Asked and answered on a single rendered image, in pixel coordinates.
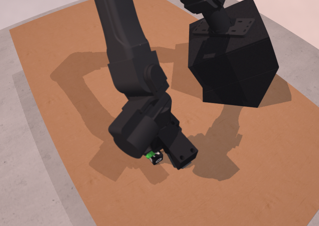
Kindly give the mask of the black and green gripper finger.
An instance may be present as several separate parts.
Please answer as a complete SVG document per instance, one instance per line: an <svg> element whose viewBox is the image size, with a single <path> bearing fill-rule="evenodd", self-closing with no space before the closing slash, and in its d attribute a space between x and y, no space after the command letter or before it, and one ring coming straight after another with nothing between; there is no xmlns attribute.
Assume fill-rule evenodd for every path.
<svg viewBox="0 0 319 226"><path fill-rule="evenodd" d="M153 151L149 152L146 156L147 159L151 158L152 156L154 156L155 153L153 153Z"/></svg>

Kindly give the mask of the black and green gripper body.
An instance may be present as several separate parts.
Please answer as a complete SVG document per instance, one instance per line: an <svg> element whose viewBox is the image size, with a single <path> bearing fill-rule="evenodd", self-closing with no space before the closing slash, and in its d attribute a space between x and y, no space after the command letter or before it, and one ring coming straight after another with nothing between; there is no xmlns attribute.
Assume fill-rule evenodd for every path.
<svg viewBox="0 0 319 226"><path fill-rule="evenodd" d="M169 125L169 123L170 123L170 120L169 120L168 124L166 124L164 127L159 128L159 130L166 128L166 127ZM179 126L179 130L182 131L182 128L181 128L180 126ZM148 154L149 152L151 152L151 151L153 151L153 153L157 153L157 152L160 151L161 149L163 149L162 146L158 147L157 149L155 149L155 150L153 151L150 147L148 147L147 150L145 151L145 153L144 153L143 155L144 155L144 156L147 156L147 154Z"/></svg>

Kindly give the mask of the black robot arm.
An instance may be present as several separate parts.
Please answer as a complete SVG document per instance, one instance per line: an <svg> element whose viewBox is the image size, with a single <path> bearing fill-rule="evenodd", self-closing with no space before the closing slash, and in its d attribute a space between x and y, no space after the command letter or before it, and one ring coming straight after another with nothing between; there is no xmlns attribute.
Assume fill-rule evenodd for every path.
<svg viewBox="0 0 319 226"><path fill-rule="evenodd" d="M167 77L156 50L151 51L139 23L133 0L94 0L106 41L108 68L115 88L128 99L108 128L115 144L127 155L140 159L148 147L162 146L174 168L184 169L198 149L179 130L166 92ZM180 0L193 14L204 16L195 36L246 38L254 18L231 19L225 0ZM164 127L166 124L169 125Z"/></svg>

